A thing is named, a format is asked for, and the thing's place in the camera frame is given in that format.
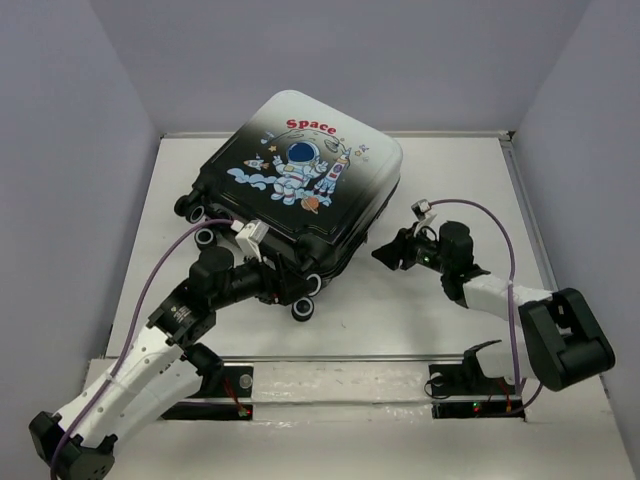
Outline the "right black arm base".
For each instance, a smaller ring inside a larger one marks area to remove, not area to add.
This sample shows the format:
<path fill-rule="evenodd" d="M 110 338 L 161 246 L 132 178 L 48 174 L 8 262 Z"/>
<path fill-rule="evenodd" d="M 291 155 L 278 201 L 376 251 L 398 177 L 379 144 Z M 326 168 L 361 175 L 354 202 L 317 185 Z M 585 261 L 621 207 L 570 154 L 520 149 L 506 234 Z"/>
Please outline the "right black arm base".
<path fill-rule="evenodd" d="M 478 354 L 501 344 L 484 342 L 467 349 L 461 360 L 429 365 L 423 390 L 432 400 L 434 419 L 526 418 L 522 399 L 505 377 L 488 377 L 481 370 Z"/>

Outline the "black white space suitcase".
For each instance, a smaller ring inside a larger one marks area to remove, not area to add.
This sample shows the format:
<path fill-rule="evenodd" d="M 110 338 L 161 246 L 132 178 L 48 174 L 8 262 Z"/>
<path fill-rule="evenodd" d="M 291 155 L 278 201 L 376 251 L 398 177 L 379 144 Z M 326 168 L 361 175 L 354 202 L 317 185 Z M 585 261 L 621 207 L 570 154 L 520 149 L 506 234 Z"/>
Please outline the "black white space suitcase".
<path fill-rule="evenodd" d="M 201 167 L 175 213 L 261 221 L 260 252 L 285 275 L 265 302 L 304 322 L 395 193 L 403 152 L 390 136 L 296 90 L 274 94 Z"/>

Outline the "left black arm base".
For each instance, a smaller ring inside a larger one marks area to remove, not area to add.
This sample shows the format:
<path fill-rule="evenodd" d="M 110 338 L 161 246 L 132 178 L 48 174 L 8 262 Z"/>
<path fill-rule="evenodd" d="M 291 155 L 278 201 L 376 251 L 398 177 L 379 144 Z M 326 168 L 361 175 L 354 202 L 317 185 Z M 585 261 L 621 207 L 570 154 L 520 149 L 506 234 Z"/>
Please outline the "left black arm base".
<path fill-rule="evenodd" d="M 227 364 L 220 380 L 206 378 L 199 390 L 183 399 L 160 418 L 167 421 L 243 421 L 253 420 L 254 366 Z"/>

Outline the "aluminium table rail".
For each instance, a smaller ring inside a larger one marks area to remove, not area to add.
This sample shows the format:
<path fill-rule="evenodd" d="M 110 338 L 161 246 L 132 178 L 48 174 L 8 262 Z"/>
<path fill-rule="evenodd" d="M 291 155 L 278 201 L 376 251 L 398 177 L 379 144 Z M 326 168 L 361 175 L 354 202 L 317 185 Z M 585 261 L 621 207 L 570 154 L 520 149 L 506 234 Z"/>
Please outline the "aluminium table rail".
<path fill-rule="evenodd" d="M 512 137 L 507 133 L 506 136 L 500 138 L 499 142 L 521 215 L 523 217 L 527 236 L 533 250 L 535 262 L 540 273 L 542 284 L 547 290 L 558 291 L 559 287 L 549 255 L 519 168 L 516 149 L 514 147 Z"/>

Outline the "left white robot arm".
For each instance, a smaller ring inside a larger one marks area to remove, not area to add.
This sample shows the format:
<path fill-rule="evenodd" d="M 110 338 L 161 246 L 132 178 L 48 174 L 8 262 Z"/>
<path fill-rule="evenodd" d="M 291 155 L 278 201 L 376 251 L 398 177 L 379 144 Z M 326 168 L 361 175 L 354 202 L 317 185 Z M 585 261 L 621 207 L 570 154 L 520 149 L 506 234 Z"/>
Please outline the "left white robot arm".
<path fill-rule="evenodd" d="M 183 399 L 215 392 L 224 381 L 224 362 L 201 339 L 219 310 L 256 298 L 291 305 L 307 317 L 321 287 L 317 275 L 292 271 L 281 261 L 249 257 L 236 265 L 223 247 L 202 251 L 98 379 L 56 412 L 31 420 L 29 432 L 51 478 L 104 478 L 126 439 Z"/>

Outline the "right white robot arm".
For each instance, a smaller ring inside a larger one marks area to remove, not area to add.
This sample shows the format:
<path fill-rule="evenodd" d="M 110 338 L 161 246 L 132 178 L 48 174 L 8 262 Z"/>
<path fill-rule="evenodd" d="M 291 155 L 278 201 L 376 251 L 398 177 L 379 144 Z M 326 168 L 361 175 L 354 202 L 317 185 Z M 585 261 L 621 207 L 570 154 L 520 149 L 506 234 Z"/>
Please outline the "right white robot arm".
<path fill-rule="evenodd" d="M 482 392 L 502 378 L 535 379 L 558 392 L 615 366 L 614 349 L 580 291 L 523 287 L 481 268 L 460 222 L 442 224 L 436 237 L 427 230 L 419 223 L 402 228 L 372 256 L 391 270 L 420 265 L 437 272 L 450 301 L 513 328 L 507 342 L 488 340 L 465 351 L 460 379 L 468 390 Z"/>

